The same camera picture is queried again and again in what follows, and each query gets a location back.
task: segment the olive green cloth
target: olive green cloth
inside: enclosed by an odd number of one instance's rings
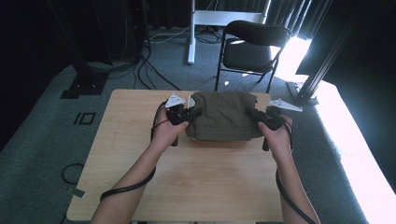
[[[257,122],[245,113],[247,106],[255,108],[257,97],[241,91],[199,91],[191,98],[192,111],[202,108],[186,129],[190,138],[210,141],[249,141],[262,137]]]

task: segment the wooden table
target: wooden table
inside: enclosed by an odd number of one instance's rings
[[[67,211],[71,220],[91,220],[100,195],[128,171],[149,144],[158,105],[171,93],[192,91],[115,90],[108,102]],[[270,96],[257,93],[264,110]],[[281,221],[276,164],[262,151],[262,138],[248,142],[191,140],[182,133],[178,146],[160,158],[133,220]]]

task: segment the black curtain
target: black curtain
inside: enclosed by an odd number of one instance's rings
[[[263,12],[267,0],[196,0],[197,10]],[[313,38],[332,0],[272,0],[267,24],[282,25],[301,38]],[[189,27],[191,1],[148,0],[148,23],[153,28]]]

